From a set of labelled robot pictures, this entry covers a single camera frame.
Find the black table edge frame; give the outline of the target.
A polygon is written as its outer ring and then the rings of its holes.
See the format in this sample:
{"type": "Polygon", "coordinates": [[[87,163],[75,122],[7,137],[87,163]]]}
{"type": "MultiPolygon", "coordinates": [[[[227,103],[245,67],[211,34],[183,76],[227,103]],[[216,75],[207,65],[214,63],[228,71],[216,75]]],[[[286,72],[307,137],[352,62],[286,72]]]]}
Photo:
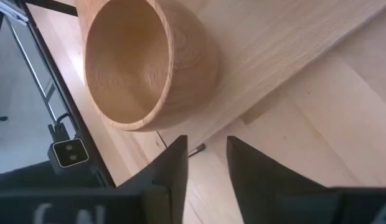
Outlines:
{"type": "Polygon", "coordinates": [[[28,5],[34,5],[43,9],[60,12],[70,16],[77,16],[77,10],[70,4],[60,0],[0,0],[0,22],[6,21],[16,44],[21,51],[36,87],[44,102],[44,105],[52,119],[48,130],[52,143],[79,138],[83,141],[90,161],[77,171],[90,171],[96,181],[103,187],[115,187],[115,183],[101,158],[100,152],[94,143],[87,125],[85,124],[77,105],[66,85],[66,82],[55,63],[49,48],[35,22],[28,5]],[[32,36],[35,47],[43,61],[52,81],[48,91],[45,91],[37,78],[36,72],[14,30],[10,20],[13,19],[26,26],[32,36]]]}

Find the wooden block with holes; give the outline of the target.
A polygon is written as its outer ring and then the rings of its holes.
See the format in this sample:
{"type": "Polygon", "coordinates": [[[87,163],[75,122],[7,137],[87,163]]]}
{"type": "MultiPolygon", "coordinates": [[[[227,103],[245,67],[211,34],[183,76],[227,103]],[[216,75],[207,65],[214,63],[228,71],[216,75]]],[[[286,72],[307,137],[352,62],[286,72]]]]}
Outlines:
{"type": "Polygon", "coordinates": [[[124,131],[169,128],[211,96],[212,37],[178,0],[75,0],[83,71],[99,114],[124,131]]]}

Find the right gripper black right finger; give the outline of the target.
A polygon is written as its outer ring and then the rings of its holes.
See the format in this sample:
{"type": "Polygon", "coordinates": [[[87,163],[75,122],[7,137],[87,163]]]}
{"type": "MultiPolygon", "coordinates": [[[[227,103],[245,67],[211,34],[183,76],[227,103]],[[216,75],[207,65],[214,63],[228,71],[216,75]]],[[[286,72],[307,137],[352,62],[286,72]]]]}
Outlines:
{"type": "Polygon", "coordinates": [[[235,136],[227,137],[230,180],[244,224],[332,224],[337,194],[235,136]]]}

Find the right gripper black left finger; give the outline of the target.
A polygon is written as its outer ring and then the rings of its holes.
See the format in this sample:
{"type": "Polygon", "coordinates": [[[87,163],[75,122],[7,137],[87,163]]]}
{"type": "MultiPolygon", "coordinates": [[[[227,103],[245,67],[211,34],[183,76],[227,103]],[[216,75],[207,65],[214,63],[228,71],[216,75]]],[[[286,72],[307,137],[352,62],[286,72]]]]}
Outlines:
{"type": "Polygon", "coordinates": [[[116,188],[122,195],[116,224],[182,224],[187,176],[187,136],[182,135],[116,188]]]}

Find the black metal frame shelf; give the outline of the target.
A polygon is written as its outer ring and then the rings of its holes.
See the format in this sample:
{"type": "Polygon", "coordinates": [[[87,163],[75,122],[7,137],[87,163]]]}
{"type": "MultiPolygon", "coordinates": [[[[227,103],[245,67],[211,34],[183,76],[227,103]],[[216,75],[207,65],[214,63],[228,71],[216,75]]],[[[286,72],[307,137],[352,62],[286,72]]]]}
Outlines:
{"type": "Polygon", "coordinates": [[[83,40],[76,17],[28,5],[40,28],[75,47],[71,63],[82,84],[90,132],[101,153],[124,154],[180,135],[194,147],[278,88],[352,31],[386,9],[386,0],[178,0],[203,23],[219,67],[210,98],[190,117],[155,131],[124,131],[95,108],[84,79],[83,40]]]}

